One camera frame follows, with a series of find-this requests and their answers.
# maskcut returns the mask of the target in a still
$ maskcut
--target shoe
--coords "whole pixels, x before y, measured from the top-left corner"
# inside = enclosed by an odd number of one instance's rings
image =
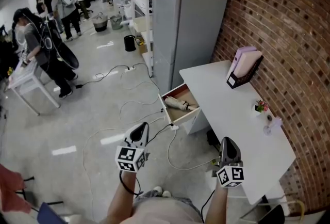
[[[69,95],[71,95],[72,94],[72,90],[70,91],[70,93],[68,93],[68,94],[60,94],[58,97],[60,98],[60,99],[64,99],[64,98],[66,98],[67,96],[69,96]]]
[[[156,186],[156,187],[154,187],[153,190],[156,190],[156,191],[159,192],[160,194],[163,193],[163,188],[161,188],[160,186]]]
[[[162,197],[172,197],[172,194],[170,191],[165,190],[161,196]]]

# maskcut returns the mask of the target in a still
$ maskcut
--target white table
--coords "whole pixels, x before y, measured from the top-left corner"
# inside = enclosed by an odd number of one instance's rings
[[[46,90],[41,81],[39,80],[42,69],[38,66],[37,61],[33,59],[26,67],[22,67],[22,60],[19,61],[15,71],[11,75],[9,82],[9,88],[27,105],[37,116],[40,115],[31,104],[22,96],[23,94],[30,92],[36,88],[40,88],[41,91],[48,97],[48,99],[59,108],[55,99]]]
[[[267,116],[253,117],[252,106],[261,97],[252,85],[231,89],[226,83],[230,64],[228,60],[215,62],[181,70],[180,74],[219,141],[227,136],[240,148],[245,178],[242,187],[249,203],[254,204],[278,183],[295,154],[280,127],[266,136],[263,127],[269,123]]]

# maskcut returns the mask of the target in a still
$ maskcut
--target open drawer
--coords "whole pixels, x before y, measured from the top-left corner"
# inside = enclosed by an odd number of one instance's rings
[[[163,94],[162,96],[160,95],[158,96],[163,105],[169,123],[173,123],[174,125],[179,126],[180,124],[186,122],[187,120],[194,118],[200,110],[200,108],[198,107],[193,111],[190,110],[183,111],[180,109],[166,106],[165,104],[166,97],[173,97],[181,101],[187,101],[190,105],[198,105],[196,99],[194,98],[194,96],[192,95],[186,84],[182,84],[174,88],[173,90],[167,92],[166,94]]]

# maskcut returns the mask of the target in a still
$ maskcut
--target refrigerator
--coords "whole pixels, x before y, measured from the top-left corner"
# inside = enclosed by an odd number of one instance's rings
[[[153,0],[153,77],[161,94],[181,69],[210,62],[227,0]]]

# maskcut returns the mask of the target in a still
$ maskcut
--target red brick wall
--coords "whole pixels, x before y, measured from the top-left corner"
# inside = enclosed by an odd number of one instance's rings
[[[232,60],[243,46],[262,51],[251,83],[282,117],[296,154],[280,183],[309,212],[330,205],[329,12],[330,0],[228,0],[212,57]]]

